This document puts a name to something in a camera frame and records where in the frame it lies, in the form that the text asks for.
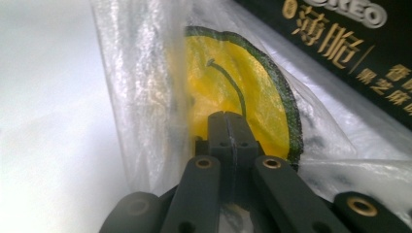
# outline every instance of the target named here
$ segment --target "white surface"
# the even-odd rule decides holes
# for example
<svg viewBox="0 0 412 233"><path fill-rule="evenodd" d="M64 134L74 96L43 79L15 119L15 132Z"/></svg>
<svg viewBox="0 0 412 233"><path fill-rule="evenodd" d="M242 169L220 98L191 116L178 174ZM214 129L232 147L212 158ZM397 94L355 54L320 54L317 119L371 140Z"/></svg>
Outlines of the white surface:
<svg viewBox="0 0 412 233"><path fill-rule="evenodd" d="M410 131L250 24L361 157L411 159ZM88 2L0 2L0 78L0 232L97 232L128 188Z"/></svg>

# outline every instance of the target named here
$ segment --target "green stitched edge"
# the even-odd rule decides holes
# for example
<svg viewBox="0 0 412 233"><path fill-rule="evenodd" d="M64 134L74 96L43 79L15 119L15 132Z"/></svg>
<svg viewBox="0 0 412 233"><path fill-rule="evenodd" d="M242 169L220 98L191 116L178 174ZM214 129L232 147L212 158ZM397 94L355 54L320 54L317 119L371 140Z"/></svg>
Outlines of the green stitched edge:
<svg viewBox="0 0 412 233"><path fill-rule="evenodd" d="M264 52L258 50L249 41L234 32L219 32L201 26L188 26L186 36L206 36L220 41L229 41L244 48L258 62L260 62L269 74L272 82L275 83L275 87L277 88L284 105L290 133L290 151L288 154L288 161L291 163L291 166L297 170L300 155L303 152L302 125L300 122L299 110L291 88L277 65Z"/></svg>

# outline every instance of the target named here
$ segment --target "plastic wrap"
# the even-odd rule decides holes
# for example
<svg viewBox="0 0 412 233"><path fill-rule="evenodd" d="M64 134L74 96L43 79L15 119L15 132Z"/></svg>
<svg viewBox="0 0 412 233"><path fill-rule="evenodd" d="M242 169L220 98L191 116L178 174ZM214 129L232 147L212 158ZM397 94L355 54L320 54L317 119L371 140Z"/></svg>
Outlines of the plastic wrap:
<svg viewBox="0 0 412 233"><path fill-rule="evenodd" d="M201 113L193 112L192 100L188 101L186 81L190 76L185 76L185 54L188 54L183 48L187 41L184 26L236 33L269 54L262 40L248 28L250 24L237 15L239 9L232 2L169 2L93 0L126 175L132 190L155 194L178 182L191 156L189 138L194 135L189 134L189 125L191 129L197 127L193 118L206 117L216 110L215 106ZM301 178L328 200L348 190L371 195L411 225L408 213L412 203L407 194L412 193L410 162L390 160L379 154L367 159L359 156L309 88L288 71L281 70L284 76L277 75L286 80L301 123L303 154L298 160ZM247 213L233 206L222 209L221 229L253 231Z"/></svg>

